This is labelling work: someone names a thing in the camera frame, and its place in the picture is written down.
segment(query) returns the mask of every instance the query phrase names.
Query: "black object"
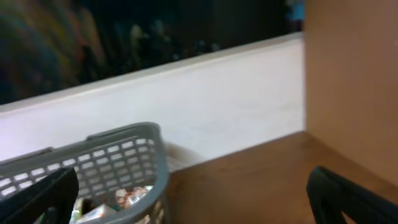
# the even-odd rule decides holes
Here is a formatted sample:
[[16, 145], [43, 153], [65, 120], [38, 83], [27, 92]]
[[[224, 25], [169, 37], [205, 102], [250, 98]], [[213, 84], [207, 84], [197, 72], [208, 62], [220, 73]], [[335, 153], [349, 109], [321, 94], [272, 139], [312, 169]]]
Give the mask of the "black object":
[[40, 223], [69, 223], [78, 191], [75, 170], [61, 168], [3, 200], [0, 203], [0, 223], [33, 223], [39, 217]]
[[315, 168], [307, 193], [317, 224], [398, 223], [398, 206], [324, 168]]

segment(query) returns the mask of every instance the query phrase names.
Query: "blurry person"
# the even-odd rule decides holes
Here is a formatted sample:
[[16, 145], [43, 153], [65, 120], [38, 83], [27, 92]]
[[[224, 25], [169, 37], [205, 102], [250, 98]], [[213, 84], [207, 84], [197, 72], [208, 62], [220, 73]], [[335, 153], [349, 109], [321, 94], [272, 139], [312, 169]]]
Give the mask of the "blurry person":
[[182, 46], [180, 41], [176, 38], [176, 36], [171, 36], [171, 45], [172, 45], [172, 61], [180, 60], [183, 57]]
[[211, 51], [212, 52], [216, 52], [216, 51], [219, 51], [219, 50], [221, 50], [221, 47], [220, 47], [218, 41], [217, 40], [213, 41], [211, 43]]
[[305, 0], [293, 0], [291, 4], [290, 19], [292, 21], [292, 32], [303, 30]]
[[149, 36], [144, 33], [138, 24], [133, 24], [130, 30], [131, 57], [137, 69], [142, 68], [141, 40], [144, 38], [149, 38]]
[[1, 101], [20, 100], [76, 83], [70, 51], [76, 42], [63, 11], [51, 1], [3, 0], [0, 5], [1, 75], [10, 95]]
[[173, 60], [173, 42], [170, 28], [162, 20], [156, 19], [152, 27], [151, 66], [161, 65]]
[[83, 5], [82, 0], [63, 0], [68, 10], [68, 18], [73, 26], [75, 37], [83, 55], [80, 61], [80, 83], [93, 82], [105, 78], [105, 56], [98, 35], [97, 27], [91, 12]]
[[196, 56], [207, 54], [211, 52], [211, 46], [208, 46], [208, 44], [204, 40], [198, 40], [193, 43], [193, 49], [195, 52]]
[[294, 32], [292, 5], [292, 0], [287, 0], [284, 7], [286, 27], [288, 32]]

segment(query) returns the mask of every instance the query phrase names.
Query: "white wall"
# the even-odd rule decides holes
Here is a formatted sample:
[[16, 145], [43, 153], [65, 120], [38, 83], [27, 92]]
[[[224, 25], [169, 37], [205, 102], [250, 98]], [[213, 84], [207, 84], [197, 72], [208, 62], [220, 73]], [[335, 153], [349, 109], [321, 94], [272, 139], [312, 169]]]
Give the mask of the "white wall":
[[299, 35], [224, 50], [2, 106], [0, 160], [153, 121], [179, 169], [303, 130], [303, 86]]

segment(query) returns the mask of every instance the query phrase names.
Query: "basket handle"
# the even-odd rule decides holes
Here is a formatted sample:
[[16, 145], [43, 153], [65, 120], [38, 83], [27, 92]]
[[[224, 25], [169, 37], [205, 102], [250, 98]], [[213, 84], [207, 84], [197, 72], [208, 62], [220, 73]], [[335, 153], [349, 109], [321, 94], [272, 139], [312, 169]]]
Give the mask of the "basket handle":
[[115, 129], [111, 129], [109, 131], [103, 131], [101, 133], [98, 134], [91, 134], [89, 136], [87, 136], [86, 140], [90, 141], [90, 140], [95, 140], [95, 139], [99, 139], [99, 138], [103, 138], [106, 136], [110, 136], [110, 135], [114, 135], [117, 133], [122, 133], [125, 131], [130, 131], [134, 128], [142, 128], [143, 126], [152, 126], [152, 127], [156, 127], [157, 131], [160, 130], [160, 126], [157, 123], [153, 123], [153, 122], [141, 122], [141, 123], [134, 123], [134, 124], [129, 124], [120, 128], [115, 128]]
[[8, 165], [8, 164], [13, 163], [13, 162], [24, 161], [26, 159], [31, 159], [31, 158], [37, 157], [37, 156], [42, 156], [44, 154], [52, 152], [53, 150], [54, 150], [53, 147], [47, 147], [45, 149], [41, 149], [41, 150], [34, 151], [34, 152], [31, 152], [31, 153], [28, 153], [28, 154], [24, 154], [24, 155], [19, 156], [19, 157], [7, 159], [5, 161], [1, 161], [0, 162], [0, 166]]
[[123, 131], [127, 131], [128, 129], [132, 129], [132, 128], [136, 127], [136, 126], [137, 126], [137, 124], [130, 124], [130, 125], [123, 126], [123, 127], [120, 127], [120, 128], [115, 128], [115, 129], [112, 129], [112, 130], [109, 130], [109, 131], [103, 131], [103, 132], [98, 133], [98, 134], [91, 134], [91, 135], [87, 136], [86, 140], [90, 141], [90, 140], [94, 140], [94, 139], [99, 139], [99, 138], [103, 138], [103, 137], [106, 137], [106, 136], [110, 136], [112, 134], [121, 133]]

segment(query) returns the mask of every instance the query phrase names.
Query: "plastic basket rim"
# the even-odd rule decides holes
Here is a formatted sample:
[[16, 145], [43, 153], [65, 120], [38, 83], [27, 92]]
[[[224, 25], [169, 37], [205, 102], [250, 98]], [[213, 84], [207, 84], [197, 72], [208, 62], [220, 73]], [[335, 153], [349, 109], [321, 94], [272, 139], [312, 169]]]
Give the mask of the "plastic basket rim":
[[56, 160], [54, 158], [58, 158], [57, 160], [59, 160], [62, 157], [74, 155], [77, 152], [83, 153], [83, 151], [91, 150], [94, 147], [101, 146], [107, 142], [109, 143], [110, 141], [117, 141], [129, 136], [131, 137], [137, 132], [138, 129], [146, 129], [145, 131], [150, 132], [151, 138], [155, 142], [154, 147], [157, 165], [157, 178], [155, 179], [152, 190], [149, 191], [149, 193], [137, 204], [135, 204], [133, 208], [121, 210], [114, 215], [92, 220], [92, 222], [87, 223], [120, 223], [125, 222], [126, 220], [132, 220], [136, 217], [144, 217], [145, 211], [160, 199], [169, 182], [169, 170], [167, 168], [166, 153], [163, 140], [160, 137], [160, 127], [156, 123], [134, 123], [121, 128], [111, 129], [109, 131], [90, 135], [84, 141], [76, 142], [56, 149], [47, 148], [39, 151], [36, 154], [22, 155], [8, 161], [3, 161], [0, 164], [0, 178], [5, 178], [4, 174], [7, 174], [7, 176], [12, 176], [13, 174], [21, 173], [21, 171], [18, 171], [17, 169], [18, 167], [23, 167], [21, 165], [24, 165], [25, 167], [39, 166], [38, 164], [40, 164], [40, 161], [48, 162], [48, 159], [50, 158], [52, 158], [52, 160]]

